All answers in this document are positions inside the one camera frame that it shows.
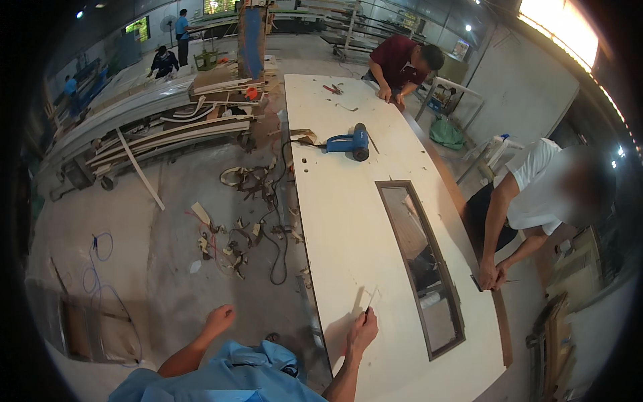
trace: red pliers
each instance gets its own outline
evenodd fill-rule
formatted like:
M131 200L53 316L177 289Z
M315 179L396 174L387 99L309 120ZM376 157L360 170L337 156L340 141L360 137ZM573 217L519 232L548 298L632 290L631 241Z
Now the red pliers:
M343 93L341 89L335 86L335 84L331 84L331 85L332 85L332 88L329 88L326 85L324 85L323 87L328 89L330 92L332 92L333 95L341 95Z

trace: blue heat gun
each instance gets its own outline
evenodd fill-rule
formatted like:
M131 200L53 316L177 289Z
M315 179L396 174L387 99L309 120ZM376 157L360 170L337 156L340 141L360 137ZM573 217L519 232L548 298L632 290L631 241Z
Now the blue heat gun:
M326 141L327 152L352 152L358 162L368 159L368 132L362 123L355 125L353 134L330 137Z

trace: dark jacket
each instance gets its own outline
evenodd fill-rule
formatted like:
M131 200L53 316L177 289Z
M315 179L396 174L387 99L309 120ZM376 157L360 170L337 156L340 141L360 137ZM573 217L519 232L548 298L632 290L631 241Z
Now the dark jacket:
M158 53L154 55L154 61L152 62L152 71L154 71L154 69L156 68L159 69L159 72L156 73L157 79L165 77L166 75L171 73L172 66L176 68L176 71L179 71L179 61L176 59L176 56L174 56L174 53L169 50L166 50L165 53L167 53L167 56L164 59L161 58Z

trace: blue shirt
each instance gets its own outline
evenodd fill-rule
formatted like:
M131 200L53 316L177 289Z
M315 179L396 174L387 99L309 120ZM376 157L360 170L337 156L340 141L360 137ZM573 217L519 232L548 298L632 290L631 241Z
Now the blue shirt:
M76 80L75 79L70 78L69 81L65 82L64 92L67 95L71 95L74 92L76 92Z
M188 26L188 20L185 17L179 17L178 20L176 20L176 25L174 26L176 28L176 34L179 35L180 33L183 34L181 39L187 39L190 36L188 35L187 32L185 32L185 28Z
M108 402L326 402L306 387L305 373L294 354L261 341L250 348L228 341L207 366L178 377L163 378L136 369L109 396Z

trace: man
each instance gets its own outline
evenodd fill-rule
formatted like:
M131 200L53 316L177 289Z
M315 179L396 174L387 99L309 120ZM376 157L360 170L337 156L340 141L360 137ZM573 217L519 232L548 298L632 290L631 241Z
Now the man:
M69 97L69 104L71 107L69 108L69 113L72 115L78 114L78 91L76 89L76 85L78 82L75 80L75 78L70 78L69 75L65 77L65 86L63 89L63 92L65 92L65 95Z
M185 17L188 14L186 8L179 12L179 19L176 20L176 40L179 46L179 65L181 67L188 65L188 41L190 40L189 30L196 30L200 26L188 27L188 19Z
M443 65L444 55L436 45L420 45L402 35L394 35L370 54L370 69L363 79L376 81L377 96L387 103L394 101L403 110L404 97Z
M199 368L208 345L232 324L235 315L230 304L214 309L194 341L173 354L158 372L134 370L112 392L109 401L355 400L362 354L377 335L377 317L371 307L361 313L350 328L344 364L323 397L305 386L294 354L267 340L254 348L228 341L205 367Z
M538 250L561 222L590 224L613 203L616 191L610 167L595 149L584 145L561 151L555 142L541 138L505 168L466 205L467 223L476 237L484 239L482 289L499 289L509 267ZM496 251L526 228L536 231L496 265Z
M159 71L156 73L155 79L165 77L172 72L172 66L176 68L176 71L179 71L179 62L176 60L174 53L167 50L165 46L161 46L154 55L152 67L150 67L150 73L147 76L151 77L154 70L158 69Z

